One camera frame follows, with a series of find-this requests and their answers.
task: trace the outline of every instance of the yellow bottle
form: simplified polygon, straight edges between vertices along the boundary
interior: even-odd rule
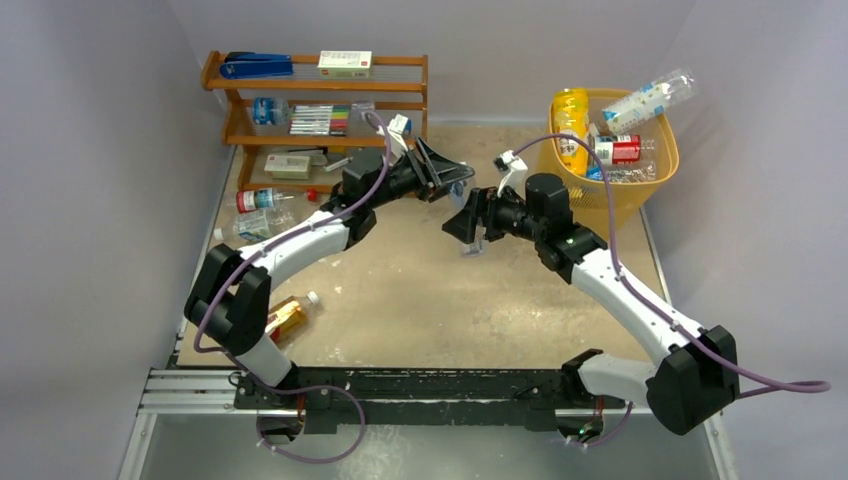
[[[589,94],[585,88],[567,88],[554,95],[551,103],[554,132],[589,140]],[[559,159],[575,175],[586,176],[589,154],[577,142],[558,139]]]
[[[309,292],[305,297],[289,297],[271,308],[265,333],[278,342],[320,311],[321,299],[315,292]]]

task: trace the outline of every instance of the bottle cap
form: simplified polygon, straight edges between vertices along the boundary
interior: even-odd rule
[[[319,297],[318,294],[315,292],[307,293],[306,298],[308,298],[313,305],[321,305],[321,297]]]

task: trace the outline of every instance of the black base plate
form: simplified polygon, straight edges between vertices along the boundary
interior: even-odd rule
[[[563,370],[299,367],[298,386],[335,385],[362,403],[376,425],[515,425],[554,431],[555,410],[592,409],[595,397],[567,388]],[[294,396],[269,394],[249,377],[239,380],[235,408],[294,409]],[[607,408],[624,402],[604,398]],[[304,433],[335,433],[340,424],[358,424],[356,408],[344,395],[306,394]]]

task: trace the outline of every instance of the white bottle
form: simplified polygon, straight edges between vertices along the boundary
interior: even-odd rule
[[[236,193],[225,193],[221,206],[235,210],[238,213],[249,213],[262,208],[274,208],[291,203],[296,198],[306,198],[310,202],[318,199],[318,192],[309,189],[281,190],[279,188],[263,188],[261,190],[245,190]]]
[[[216,228],[212,236],[215,240],[228,243],[237,240],[259,243],[283,233],[298,223],[291,209],[285,206],[263,208],[237,215],[229,225]]]
[[[695,93],[692,73],[678,68],[601,110],[604,119],[599,128],[613,135],[624,133],[689,100]]]

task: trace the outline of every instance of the blue stapler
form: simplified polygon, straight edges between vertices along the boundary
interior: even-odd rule
[[[276,77],[294,73],[290,55],[231,52],[221,64],[224,78]]]

